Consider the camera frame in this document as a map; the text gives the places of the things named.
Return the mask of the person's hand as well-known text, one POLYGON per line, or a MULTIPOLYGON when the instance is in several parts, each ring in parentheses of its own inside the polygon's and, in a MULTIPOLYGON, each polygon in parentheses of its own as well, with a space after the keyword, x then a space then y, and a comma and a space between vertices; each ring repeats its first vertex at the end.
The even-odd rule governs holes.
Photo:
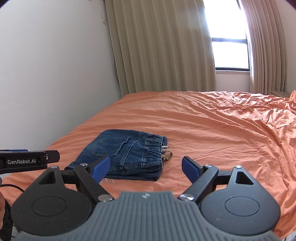
POLYGON ((4 218, 4 214, 5 214, 5 198, 3 196, 3 194, 0 192, 0 229, 3 228, 3 218, 4 218))

